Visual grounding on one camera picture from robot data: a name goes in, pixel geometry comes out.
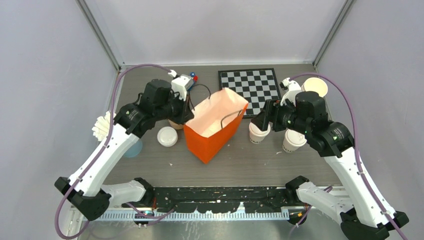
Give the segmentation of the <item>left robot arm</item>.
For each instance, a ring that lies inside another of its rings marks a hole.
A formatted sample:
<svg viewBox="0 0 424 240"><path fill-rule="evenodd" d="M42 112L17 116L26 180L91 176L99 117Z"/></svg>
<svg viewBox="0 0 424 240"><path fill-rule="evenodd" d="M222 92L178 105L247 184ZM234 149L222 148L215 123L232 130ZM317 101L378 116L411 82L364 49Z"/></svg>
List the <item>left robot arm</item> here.
<svg viewBox="0 0 424 240"><path fill-rule="evenodd" d="M108 135L80 169L70 177L59 177L54 185L88 221L98 219L109 207L126 203L148 207L154 201L154 188L146 180L138 177L127 183L105 185L106 177L156 122L185 124L193 118L188 88L183 83L177 78L171 82L153 79L135 102L120 108Z"/></svg>

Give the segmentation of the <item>white paper coffee cup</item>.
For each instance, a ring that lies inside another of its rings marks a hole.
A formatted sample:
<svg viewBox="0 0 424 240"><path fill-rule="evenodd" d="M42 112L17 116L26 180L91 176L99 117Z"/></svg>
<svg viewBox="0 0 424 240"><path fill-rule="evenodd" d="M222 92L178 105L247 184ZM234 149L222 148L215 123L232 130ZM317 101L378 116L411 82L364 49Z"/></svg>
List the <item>white paper coffee cup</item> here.
<svg viewBox="0 0 424 240"><path fill-rule="evenodd" d="M300 147L302 147L303 145L299 145L299 144L292 144L291 142L288 141L284 141L282 144L282 149L286 152L286 153L292 153L296 150L298 150Z"/></svg>

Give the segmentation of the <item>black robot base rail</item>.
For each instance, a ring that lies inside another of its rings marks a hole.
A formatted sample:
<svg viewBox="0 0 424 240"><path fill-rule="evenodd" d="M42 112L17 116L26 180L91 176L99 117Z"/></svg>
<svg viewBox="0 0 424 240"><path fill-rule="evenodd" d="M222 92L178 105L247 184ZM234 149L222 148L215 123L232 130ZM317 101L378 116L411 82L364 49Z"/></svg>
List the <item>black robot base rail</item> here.
<svg viewBox="0 0 424 240"><path fill-rule="evenodd" d="M174 210L175 213L205 214L234 213L240 207L248 214L277 213L281 208L300 207L301 202L285 187L277 186L233 186L233 187L155 187L154 199L147 204L132 202L137 208L155 207L160 213Z"/></svg>

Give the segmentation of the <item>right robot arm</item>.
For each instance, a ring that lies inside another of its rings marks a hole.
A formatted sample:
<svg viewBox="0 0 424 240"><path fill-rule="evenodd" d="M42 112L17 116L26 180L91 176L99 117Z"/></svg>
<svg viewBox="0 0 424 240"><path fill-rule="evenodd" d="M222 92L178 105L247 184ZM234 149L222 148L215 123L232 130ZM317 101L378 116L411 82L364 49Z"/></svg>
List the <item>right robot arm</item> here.
<svg viewBox="0 0 424 240"><path fill-rule="evenodd" d="M326 102L318 93L299 92L293 100L269 99L251 123L262 132L293 130L304 135L350 198L344 202L298 176L285 185L285 198L291 205L302 202L316 207L337 222L349 240L384 240L390 231L409 222L406 213L395 210L367 175L352 134L342 123L329 119Z"/></svg>

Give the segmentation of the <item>stack of white paper cups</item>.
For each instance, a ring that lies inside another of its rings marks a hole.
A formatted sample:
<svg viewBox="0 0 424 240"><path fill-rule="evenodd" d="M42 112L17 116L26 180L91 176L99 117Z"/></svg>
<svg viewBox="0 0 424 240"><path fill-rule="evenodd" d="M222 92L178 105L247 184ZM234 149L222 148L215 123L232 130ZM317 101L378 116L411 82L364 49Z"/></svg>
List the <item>stack of white paper cups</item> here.
<svg viewBox="0 0 424 240"><path fill-rule="evenodd" d="M316 92L320 97L325 97L328 93L327 83L319 77L310 77L302 85L302 92Z"/></svg>

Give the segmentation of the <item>orange paper bag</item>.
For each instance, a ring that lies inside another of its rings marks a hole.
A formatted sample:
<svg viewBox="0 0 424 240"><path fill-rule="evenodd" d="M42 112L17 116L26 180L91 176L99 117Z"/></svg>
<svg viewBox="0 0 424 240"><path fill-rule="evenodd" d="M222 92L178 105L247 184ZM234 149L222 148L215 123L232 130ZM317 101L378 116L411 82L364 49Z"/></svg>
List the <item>orange paper bag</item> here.
<svg viewBox="0 0 424 240"><path fill-rule="evenodd" d="M225 87L194 107L194 118L183 126L188 150L204 164L234 136L248 107L248 101Z"/></svg>

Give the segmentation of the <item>white plastic cup lid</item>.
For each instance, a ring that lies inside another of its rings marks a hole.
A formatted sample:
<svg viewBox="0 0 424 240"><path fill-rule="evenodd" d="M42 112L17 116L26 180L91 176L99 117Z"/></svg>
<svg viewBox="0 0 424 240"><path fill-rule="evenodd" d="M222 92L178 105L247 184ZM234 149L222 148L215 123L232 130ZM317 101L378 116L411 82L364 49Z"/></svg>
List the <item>white plastic cup lid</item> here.
<svg viewBox="0 0 424 240"><path fill-rule="evenodd" d="M287 130L284 135L283 145L285 147L302 147L307 143L305 136L294 130Z"/></svg>

